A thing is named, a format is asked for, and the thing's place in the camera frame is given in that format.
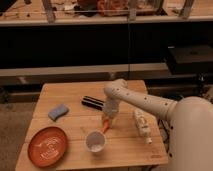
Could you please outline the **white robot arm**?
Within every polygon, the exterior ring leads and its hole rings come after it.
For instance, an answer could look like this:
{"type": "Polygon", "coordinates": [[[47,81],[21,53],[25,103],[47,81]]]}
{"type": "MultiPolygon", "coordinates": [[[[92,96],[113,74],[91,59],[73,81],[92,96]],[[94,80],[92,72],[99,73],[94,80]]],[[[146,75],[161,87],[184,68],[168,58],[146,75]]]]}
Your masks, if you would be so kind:
{"type": "Polygon", "coordinates": [[[114,118],[119,103],[127,102],[170,126],[169,171],[213,171],[213,104],[200,97],[180,101],[143,94],[118,79],[104,87],[103,112],[114,118]]]}

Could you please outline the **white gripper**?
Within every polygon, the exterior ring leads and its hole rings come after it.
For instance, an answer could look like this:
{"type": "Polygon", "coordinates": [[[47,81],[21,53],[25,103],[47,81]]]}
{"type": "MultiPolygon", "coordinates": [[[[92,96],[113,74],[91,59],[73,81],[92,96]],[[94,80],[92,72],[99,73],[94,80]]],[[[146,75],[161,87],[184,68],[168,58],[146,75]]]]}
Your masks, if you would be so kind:
{"type": "Polygon", "coordinates": [[[119,113],[119,104],[120,104],[119,100],[107,97],[102,109],[103,111],[102,120],[107,119],[113,120],[119,113]]]}

